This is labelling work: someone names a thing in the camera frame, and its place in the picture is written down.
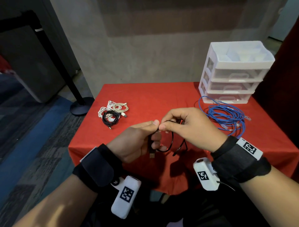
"wrist strap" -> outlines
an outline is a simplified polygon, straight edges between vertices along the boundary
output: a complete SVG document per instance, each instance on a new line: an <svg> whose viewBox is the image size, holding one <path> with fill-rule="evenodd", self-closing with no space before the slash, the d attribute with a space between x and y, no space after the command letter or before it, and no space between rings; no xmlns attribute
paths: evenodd
<svg viewBox="0 0 299 227"><path fill-rule="evenodd" d="M77 165L73 174L94 192L108 185L122 173L122 162L102 144L92 149Z"/></svg>
<svg viewBox="0 0 299 227"><path fill-rule="evenodd" d="M217 151L211 153L211 156L214 158L212 166L221 177L227 180L235 179L238 183L243 183L255 176L263 176L271 171L271 165L265 157L257 160L248 151L248 146L255 150L258 150L257 148L247 141L246 148L236 144L237 142L237 138L229 136Z"/></svg>

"coiled white cable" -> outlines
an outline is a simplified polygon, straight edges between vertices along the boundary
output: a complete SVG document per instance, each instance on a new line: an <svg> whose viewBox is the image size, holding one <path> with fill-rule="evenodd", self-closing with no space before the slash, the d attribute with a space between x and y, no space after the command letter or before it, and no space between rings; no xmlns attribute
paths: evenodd
<svg viewBox="0 0 299 227"><path fill-rule="evenodd" d="M103 117L103 112L113 110L117 113L121 113L124 117L127 117L127 115L124 113L129 110L129 107L127 106L127 103L116 103L113 101L108 101L107 107L102 106L98 112L98 115L100 118ZM112 122L114 121L114 118L112 118L112 114L106 114L107 120Z"/></svg>

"hand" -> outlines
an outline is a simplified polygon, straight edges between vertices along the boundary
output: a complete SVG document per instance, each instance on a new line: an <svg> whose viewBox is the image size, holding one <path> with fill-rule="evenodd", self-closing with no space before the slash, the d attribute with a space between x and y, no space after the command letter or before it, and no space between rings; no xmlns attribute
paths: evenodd
<svg viewBox="0 0 299 227"><path fill-rule="evenodd" d="M168 120L182 119L185 124ZM197 108L179 108L170 110L161 121L159 130L169 130L179 134L188 142L211 152L216 151L227 139L208 118Z"/></svg>
<svg viewBox="0 0 299 227"><path fill-rule="evenodd" d="M156 132L159 121L148 121L128 127L119 136L107 144L107 147L122 161L130 163L147 153L148 136L151 136L152 148L166 151L165 146L160 146L161 133Z"/></svg>

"fingernail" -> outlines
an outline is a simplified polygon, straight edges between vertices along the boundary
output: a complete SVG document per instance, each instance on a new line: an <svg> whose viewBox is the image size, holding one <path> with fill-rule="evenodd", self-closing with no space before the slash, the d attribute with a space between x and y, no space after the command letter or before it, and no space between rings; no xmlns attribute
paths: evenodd
<svg viewBox="0 0 299 227"><path fill-rule="evenodd" d="M160 126L159 126L159 129L160 129L160 130L164 130L164 129L166 129L166 126L165 126L165 125L160 125Z"/></svg>
<svg viewBox="0 0 299 227"><path fill-rule="evenodd" d="M153 124L154 125L159 125L159 121L158 120L154 120Z"/></svg>

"red table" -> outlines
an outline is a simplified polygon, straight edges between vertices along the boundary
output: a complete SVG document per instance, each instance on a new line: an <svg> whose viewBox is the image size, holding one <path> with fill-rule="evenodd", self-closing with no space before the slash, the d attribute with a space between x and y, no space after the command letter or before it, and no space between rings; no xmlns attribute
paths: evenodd
<svg viewBox="0 0 299 227"><path fill-rule="evenodd" d="M68 147L74 164L77 165L92 148L107 144L131 125L155 119L161 121L173 108L198 108L198 84L105 84ZM112 130L98 117L100 107L107 106L109 100L127 102L129 107L128 117L121 117ZM203 108L209 105L201 102ZM242 137L262 150L274 167L291 177L299 161L299 150L253 98L237 107L251 118L245 122L246 131ZM162 144L169 146L170 141L171 134L164 133ZM182 138L175 135L172 150L176 150L181 142ZM179 194L191 185L199 184L192 165L197 158L209 157L209 152L187 144L188 151L184 154L173 157L171 151L159 152L154 159L146 154L131 164L124 164L124 169L139 178L143 185L170 195Z"/></svg>

